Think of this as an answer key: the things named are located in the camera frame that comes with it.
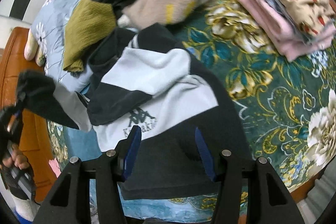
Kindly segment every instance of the pink folded cloth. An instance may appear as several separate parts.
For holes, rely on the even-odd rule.
[[[53,172],[55,173],[56,177],[58,178],[59,175],[61,174],[61,170],[59,168],[57,159],[50,160],[49,165],[51,169],[53,170]]]
[[[278,52],[286,56],[289,62],[292,62],[299,56],[331,46],[331,41],[336,32],[336,28],[333,24],[330,24],[316,37],[316,42],[311,45],[306,45],[295,36],[287,20],[269,6],[265,0],[238,1],[251,14],[260,27],[264,29]]]

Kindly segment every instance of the white wall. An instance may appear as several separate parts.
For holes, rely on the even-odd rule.
[[[3,198],[5,199],[5,201],[7,202],[8,206],[12,210],[14,210],[15,209],[15,203],[13,201],[11,193],[8,190],[6,190],[5,186],[3,185],[3,181],[2,181],[1,178],[0,178],[0,192],[3,196]]]
[[[0,15],[0,48],[5,48],[13,28],[30,28],[30,24],[15,18],[4,17]]]
[[[308,204],[306,203],[306,200],[301,200],[297,207],[299,208],[299,211],[302,215],[302,218],[305,222],[305,224],[314,224],[317,220],[311,209],[309,208]]]

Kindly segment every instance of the yellow flower pattern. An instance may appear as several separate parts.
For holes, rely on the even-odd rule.
[[[212,0],[170,30],[226,88],[253,157],[266,157],[290,191],[308,181],[308,122],[336,88],[335,40],[289,63],[237,0]]]
[[[51,143],[51,149],[55,158],[60,165],[61,170],[69,162],[68,160],[68,148],[65,144],[63,135],[63,126],[55,122],[47,121],[49,139]]]

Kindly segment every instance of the bedspread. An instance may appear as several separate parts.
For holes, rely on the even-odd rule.
[[[328,105],[329,91],[335,89],[335,40],[325,51],[288,63],[236,0],[213,0],[183,24],[171,26],[170,31],[229,92],[253,158],[266,157],[290,191],[320,170],[321,166],[306,156],[308,124],[313,113]],[[61,169],[70,156],[81,157],[80,150],[67,147],[75,143],[69,135],[80,132],[70,134],[69,128],[51,122],[48,128]],[[83,149],[83,141],[76,143]],[[94,157],[99,156],[97,148],[92,149],[96,151]],[[246,213],[247,196],[244,188],[241,213]],[[122,200],[122,205],[125,215],[132,217],[201,222],[211,217],[216,197],[209,194],[170,200]]]

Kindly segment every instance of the sweatshirt logo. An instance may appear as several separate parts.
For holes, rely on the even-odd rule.
[[[123,129],[125,137],[128,136],[135,124],[141,127],[142,133],[152,130],[156,125],[156,117],[153,117],[148,113],[148,111],[144,111],[140,107],[131,110],[129,113],[130,117],[128,127]]]

